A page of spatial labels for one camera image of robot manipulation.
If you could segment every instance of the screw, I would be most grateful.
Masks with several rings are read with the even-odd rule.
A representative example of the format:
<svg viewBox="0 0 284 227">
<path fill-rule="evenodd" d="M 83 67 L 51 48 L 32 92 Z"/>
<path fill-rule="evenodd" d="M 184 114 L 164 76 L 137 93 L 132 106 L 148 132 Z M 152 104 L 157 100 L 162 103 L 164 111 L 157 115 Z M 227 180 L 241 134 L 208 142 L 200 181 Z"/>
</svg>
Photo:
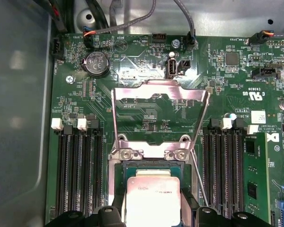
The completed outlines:
<svg viewBox="0 0 284 227">
<path fill-rule="evenodd" d="M 247 215 L 246 214 L 238 214 L 238 217 L 240 219 L 247 219 Z"/>
<path fill-rule="evenodd" d="M 75 78 L 73 76 L 67 76 L 65 78 L 66 83 L 73 84 L 75 82 Z"/>
<path fill-rule="evenodd" d="M 174 39 L 172 42 L 171 42 L 171 46 L 173 48 L 179 48 L 181 45 L 180 41 L 178 39 Z"/>
<path fill-rule="evenodd" d="M 209 208 L 206 208 L 206 207 L 203 208 L 202 211 L 205 212 L 205 213 L 207 213 L 207 214 L 209 214 L 210 212 L 212 212 Z"/>
<path fill-rule="evenodd" d="M 130 150 L 123 150 L 121 152 L 121 158 L 123 160 L 130 160 L 130 159 L 132 159 L 132 157 L 133 157 L 133 154 L 131 153 Z"/>
<path fill-rule="evenodd" d="M 185 160 L 187 157 L 187 153 L 184 151 L 180 151 L 176 154 L 178 160 Z"/>
</svg>

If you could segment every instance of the barcode sticker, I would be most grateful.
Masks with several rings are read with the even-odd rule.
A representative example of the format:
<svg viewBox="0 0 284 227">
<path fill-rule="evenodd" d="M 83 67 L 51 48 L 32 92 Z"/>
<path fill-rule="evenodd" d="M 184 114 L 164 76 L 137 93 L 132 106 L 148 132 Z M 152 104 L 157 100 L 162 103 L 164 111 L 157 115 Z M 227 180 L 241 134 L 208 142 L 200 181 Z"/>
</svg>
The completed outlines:
<svg viewBox="0 0 284 227">
<path fill-rule="evenodd" d="M 266 124 L 266 112 L 265 111 L 251 111 L 251 123 L 252 124 Z"/>
</svg>

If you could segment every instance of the white label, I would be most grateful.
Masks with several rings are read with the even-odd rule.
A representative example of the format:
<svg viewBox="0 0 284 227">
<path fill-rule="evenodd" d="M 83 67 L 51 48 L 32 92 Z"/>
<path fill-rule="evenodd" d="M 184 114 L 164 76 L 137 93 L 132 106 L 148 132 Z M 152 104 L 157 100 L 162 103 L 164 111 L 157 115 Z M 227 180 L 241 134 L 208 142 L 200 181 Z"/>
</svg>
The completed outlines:
<svg viewBox="0 0 284 227">
<path fill-rule="evenodd" d="M 267 142 L 269 142 L 269 141 L 272 141 L 274 143 L 280 142 L 279 133 L 272 133 L 272 134 L 266 133 L 266 135 L 267 135 Z"/>
<path fill-rule="evenodd" d="M 266 124 L 266 112 L 265 111 L 251 111 L 251 123 L 252 124 Z"/>
</svg>

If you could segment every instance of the mounting hole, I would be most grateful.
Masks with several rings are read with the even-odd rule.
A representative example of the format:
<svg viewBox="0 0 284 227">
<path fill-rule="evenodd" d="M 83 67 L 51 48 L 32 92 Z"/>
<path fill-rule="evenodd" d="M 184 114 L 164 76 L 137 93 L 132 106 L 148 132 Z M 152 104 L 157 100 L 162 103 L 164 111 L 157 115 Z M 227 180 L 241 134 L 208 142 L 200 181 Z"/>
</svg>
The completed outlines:
<svg viewBox="0 0 284 227">
<path fill-rule="evenodd" d="M 86 15 L 86 19 L 87 19 L 87 20 L 91 20 L 92 18 L 93 18 L 93 17 L 91 16 L 91 14 L 87 14 L 87 15 Z"/>
</svg>

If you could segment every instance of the black cable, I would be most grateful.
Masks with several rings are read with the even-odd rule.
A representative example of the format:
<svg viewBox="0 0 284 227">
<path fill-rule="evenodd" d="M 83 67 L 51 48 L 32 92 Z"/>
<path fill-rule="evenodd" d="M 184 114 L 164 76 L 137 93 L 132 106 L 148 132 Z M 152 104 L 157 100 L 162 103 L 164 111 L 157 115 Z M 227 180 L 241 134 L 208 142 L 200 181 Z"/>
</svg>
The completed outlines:
<svg viewBox="0 0 284 227">
<path fill-rule="evenodd" d="M 74 5 L 75 0 L 64 0 L 65 1 L 65 8 L 64 8 L 64 14 L 65 14 L 65 22 L 66 27 L 69 33 L 75 33 L 75 24 L 74 24 Z"/>
<path fill-rule="evenodd" d="M 89 6 L 89 10 L 93 15 L 97 29 L 109 28 L 108 22 L 106 20 L 105 14 L 96 0 L 85 0 Z"/>
</svg>

